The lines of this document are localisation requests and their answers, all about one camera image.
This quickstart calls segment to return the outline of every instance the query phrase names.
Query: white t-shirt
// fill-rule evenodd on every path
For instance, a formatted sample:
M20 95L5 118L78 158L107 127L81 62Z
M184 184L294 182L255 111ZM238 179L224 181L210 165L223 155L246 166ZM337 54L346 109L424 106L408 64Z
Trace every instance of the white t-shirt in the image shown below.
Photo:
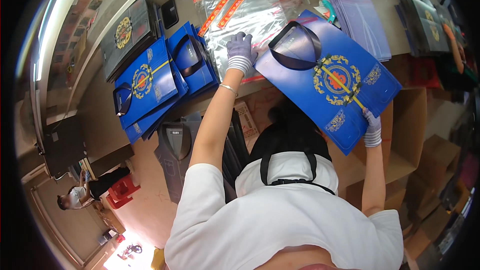
M87 205L93 198L90 197L83 205L80 203L80 199L87 194L87 189L84 186L76 186L70 191L70 209L80 209L83 205Z
M316 158L314 183L337 194L332 163ZM272 155L268 183L279 178L311 179L305 154ZM397 270L401 266L403 236L396 210L367 218L315 185L265 186L260 160L247 165L235 185L238 198L225 204L221 172L209 164L189 168L165 244L171 270L252 270L281 249L301 245L326 249L339 268Z

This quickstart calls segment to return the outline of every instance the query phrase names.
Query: silver bracelet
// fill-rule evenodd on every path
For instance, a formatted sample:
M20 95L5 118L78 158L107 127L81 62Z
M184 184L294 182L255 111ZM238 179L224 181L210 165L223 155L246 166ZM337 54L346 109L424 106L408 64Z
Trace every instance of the silver bracelet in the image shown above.
M231 86L222 85L222 84L219 84L218 86L219 87L224 87L225 89L229 89L231 92L233 92L235 94L235 97L239 96L239 94L237 92L235 92L235 90Z

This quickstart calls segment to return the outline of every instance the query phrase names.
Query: black handle strap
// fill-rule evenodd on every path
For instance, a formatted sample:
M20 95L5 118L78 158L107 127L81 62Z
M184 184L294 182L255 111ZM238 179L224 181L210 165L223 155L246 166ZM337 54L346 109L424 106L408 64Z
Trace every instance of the black handle strap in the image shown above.
M123 102L119 96L121 90L128 90L130 93ZM132 86L128 82L124 82L113 90L113 104L115 105L115 115L123 116L128 112L130 103L132 102Z
M173 52L172 52L173 61L175 62L177 60L177 57L180 53L180 49L189 40L190 40L190 42L193 46L193 51L194 51L195 57L197 58L198 62L196 62L194 65L191 65L190 67L187 67L185 69L179 69L180 74L183 77L190 76L190 75L194 74L198 69L200 69L201 66L202 66L202 59L204 58L204 55L202 54L202 51L200 50L200 47L198 45L198 41L193 36L191 36L189 34L186 34L180 39L180 41L178 41L178 44L173 49Z
M292 29L293 27L296 27L300 30L302 30L305 33L306 38L312 44L313 50L315 52L315 60L314 61L305 61L293 57L289 57L286 55L283 55L281 53L276 52L273 50L275 45L279 43L279 41ZM268 48L270 48L270 52L272 53L272 56L274 57L275 60L277 60L278 63L280 63L282 66L293 69L293 70L308 70L312 69L317 65L317 61L320 59L320 55L322 54L322 44L320 43L320 40L318 39L317 35L311 31L309 28L304 27L302 24L296 22L296 21L290 21L277 36L273 38L273 40L268 43Z

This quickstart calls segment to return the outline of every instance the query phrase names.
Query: gold emblem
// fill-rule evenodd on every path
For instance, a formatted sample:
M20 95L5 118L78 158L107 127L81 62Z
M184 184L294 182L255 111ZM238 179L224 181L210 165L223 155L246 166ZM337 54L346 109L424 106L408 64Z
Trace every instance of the gold emblem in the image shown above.
M425 10L425 17L427 18L428 21L435 22L434 17L428 10ZM437 27L435 25L430 25L430 29L431 29L431 34L433 35L433 38L435 39L435 41L437 42L440 41L440 34L438 33Z
M148 63L150 63L153 59L153 50L152 48L148 48L147 49L147 60L148 60Z
M132 35L132 24L128 17L123 18L120 21L120 24L117 27L117 32L115 33L115 42L117 43L118 49L122 49L130 40Z
M434 16L432 16L429 10L425 10L425 17L427 18L427 20L430 20L431 22L435 22Z
M440 41L440 34L438 33L438 29L435 25L430 25L430 29L431 29L431 34L433 35L433 38L435 39L435 41Z
M382 74L382 70L380 69L379 65L376 63L375 67L370 71L367 77L363 80L364 83L367 85L373 85L377 82L380 75Z
M133 128L135 129L135 131L137 132L137 134L141 134L142 133L142 130L140 129L140 126L138 126L138 123L133 123Z
M343 113L343 109L340 109L340 111L338 111L335 117L333 117L332 121L330 121L330 123L325 126L325 129L330 132L334 132L337 131L344 123L345 114Z
M313 85L315 90L320 94L324 94L325 91L322 88L326 87L327 90L332 93L331 97L330 94L325 96L325 99L331 105L351 103L353 98L349 96L350 92L347 92L347 90L351 89L355 96L360 92L360 88L357 87L361 81L360 71L356 66L351 65L350 69L352 69L353 72L349 72L349 70L342 66L348 64L349 61L344 56L333 55L323 62L326 71L322 71L319 67L314 68Z
M142 99L152 89L152 68L146 63L140 66L133 74L132 89L136 98Z

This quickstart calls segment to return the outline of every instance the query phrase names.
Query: table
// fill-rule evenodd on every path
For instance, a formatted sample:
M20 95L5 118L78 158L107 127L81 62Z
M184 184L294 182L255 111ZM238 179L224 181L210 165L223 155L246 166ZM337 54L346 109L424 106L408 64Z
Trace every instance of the table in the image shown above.
M159 5L166 3L168 0L150 0ZM392 56L402 55L410 53L410 46L405 34L405 29L400 21L400 18L395 10L395 5L399 4L400 0L371 0L377 14L382 23L383 29L385 30L385 35L390 46L390 51ZM302 5L298 9L298 12L302 12L304 9L309 9L315 14L320 15L314 7L318 6L318 0L310 0L310 3L307 3L306 0L303 1ZM200 20L195 12L195 6L193 0L175 0L177 6L177 13L179 21L173 27L165 31L165 36L170 37L175 33L186 21L190 21L194 26L200 26L203 23L200 23ZM255 93L262 88L271 87L272 85L264 80L249 82L243 84L239 90L238 97ZM195 111L205 111L208 104L213 96L213 92L209 94L204 94L199 98L195 98L188 104L184 104L174 111L171 111L168 115L169 119L176 119L181 116L188 115Z

